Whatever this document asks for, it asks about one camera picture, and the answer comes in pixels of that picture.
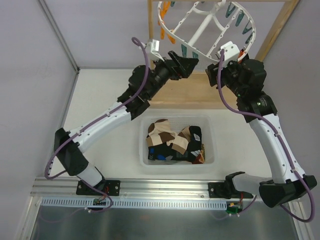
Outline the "white plastic sock hanger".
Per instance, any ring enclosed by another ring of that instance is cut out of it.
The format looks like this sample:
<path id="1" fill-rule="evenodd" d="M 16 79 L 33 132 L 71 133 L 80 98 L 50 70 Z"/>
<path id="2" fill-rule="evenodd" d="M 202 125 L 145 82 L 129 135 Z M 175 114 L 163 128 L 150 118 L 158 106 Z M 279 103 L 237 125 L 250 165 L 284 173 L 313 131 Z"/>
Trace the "white plastic sock hanger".
<path id="1" fill-rule="evenodd" d="M 164 39 L 168 39 L 167 35 L 173 37 L 175 44 L 181 47 L 183 57 L 216 63 L 220 57 L 220 47 L 232 41 L 240 50 L 237 60 L 242 61 L 256 40 L 257 29 L 253 17 L 236 1 L 195 1 L 187 5 L 175 2 L 161 19 L 160 8 L 163 3 L 157 2 L 155 13 L 160 34 L 162 27 Z"/>

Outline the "beige brown patterned sock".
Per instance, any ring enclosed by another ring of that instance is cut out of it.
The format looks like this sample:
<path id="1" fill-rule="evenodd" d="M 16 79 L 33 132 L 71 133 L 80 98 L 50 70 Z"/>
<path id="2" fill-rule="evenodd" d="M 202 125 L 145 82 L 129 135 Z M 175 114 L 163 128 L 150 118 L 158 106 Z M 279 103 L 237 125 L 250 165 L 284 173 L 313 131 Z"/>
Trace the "beige brown patterned sock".
<path id="1" fill-rule="evenodd" d="M 148 135 L 146 142 L 148 147 L 161 145 L 166 143 L 168 146 L 180 154 L 187 151 L 189 142 L 191 141 L 190 126 L 185 127 L 180 132 L 175 132 L 171 129 L 168 119 L 159 119 L 148 127 Z"/>

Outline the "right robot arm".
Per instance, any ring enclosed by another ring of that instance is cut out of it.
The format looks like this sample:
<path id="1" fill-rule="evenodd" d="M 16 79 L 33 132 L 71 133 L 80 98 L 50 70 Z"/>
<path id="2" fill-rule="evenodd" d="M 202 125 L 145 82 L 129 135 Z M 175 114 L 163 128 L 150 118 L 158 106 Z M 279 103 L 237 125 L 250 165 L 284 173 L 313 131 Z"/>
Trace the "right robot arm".
<path id="1" fill-rule="evenodd" d="M 267 72 L 261 61 L 245 59 L 207 67 L 212 87 L 227 87 L 236 96 L 240 114 L 256 134 L 267 158 L 271 178 L 252 176 L 243 171 L 229 174 L 218 190 L 223 198 L 234 198 L 241 192 L 259 195 L 270 208 L 303 197 L 317 186 L 313 175 L 307 175 L 295 159 L 282 132 L 277 109 L 263 91 Z"/>

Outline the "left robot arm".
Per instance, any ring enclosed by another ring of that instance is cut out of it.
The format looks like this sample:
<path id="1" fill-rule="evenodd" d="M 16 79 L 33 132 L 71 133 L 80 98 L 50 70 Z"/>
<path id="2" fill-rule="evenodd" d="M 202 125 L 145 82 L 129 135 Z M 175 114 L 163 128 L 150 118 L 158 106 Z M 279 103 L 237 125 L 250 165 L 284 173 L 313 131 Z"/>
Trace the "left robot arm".
<path id="1" fill-rule="evenodd" d="M 155 61 L 154 69 L 147 65 L 137 66 L 128 79 L 127 90 L 100 116 L 73 130 L 60 128 L 55 132 L 55 156 L 64 170 L 86 182 L 94 195 L 105 190 L 106 180 L 89 163 L 84 152 L 108 132 L 140 116 L 168 80 L 187 79 L 199 62 L 197 58 L 182 57 L 174 51 L 169 51 L 168 55 L 169 58 Z"/>

